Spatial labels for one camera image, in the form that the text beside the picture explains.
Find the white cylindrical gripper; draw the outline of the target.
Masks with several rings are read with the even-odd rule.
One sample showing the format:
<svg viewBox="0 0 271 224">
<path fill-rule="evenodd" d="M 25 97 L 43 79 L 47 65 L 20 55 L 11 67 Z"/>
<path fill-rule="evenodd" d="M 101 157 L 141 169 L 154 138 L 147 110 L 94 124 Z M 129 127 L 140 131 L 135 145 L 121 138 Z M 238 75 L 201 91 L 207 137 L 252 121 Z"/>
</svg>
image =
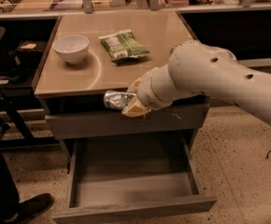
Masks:
<svg viewBox="0 0 271 224">
<path fill-rule="evenodd" d="M 122 110 L 129 118 L 145 116 L 151 110 L 160 110 L 171 106 L 176 100 L 199 95 L 199 91 L 190 91 L 182 87 L 185 79 L 185 66 L 166 64 L 145 73 L 135 80 L 127 89 L 128 93 L 136 93 Z"/>
</svg>

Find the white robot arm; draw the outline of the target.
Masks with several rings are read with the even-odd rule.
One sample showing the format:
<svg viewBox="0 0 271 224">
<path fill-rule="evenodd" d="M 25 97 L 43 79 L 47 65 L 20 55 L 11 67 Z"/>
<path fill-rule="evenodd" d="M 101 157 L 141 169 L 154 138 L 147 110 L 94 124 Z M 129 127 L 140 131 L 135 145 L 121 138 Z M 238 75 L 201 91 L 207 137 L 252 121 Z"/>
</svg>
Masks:
<svg viewBox="0 0 271 224">
<path fill-rule="evenodd" d="M 122 110 L 128 117 L 201 94 L 234 104 L 271 125 L 271 74 L 238 64 L 226 49 L 199 42 L 173 48 L 167 64 L 149 70 L 128 91 L 136 94 Z"/>
</svg>

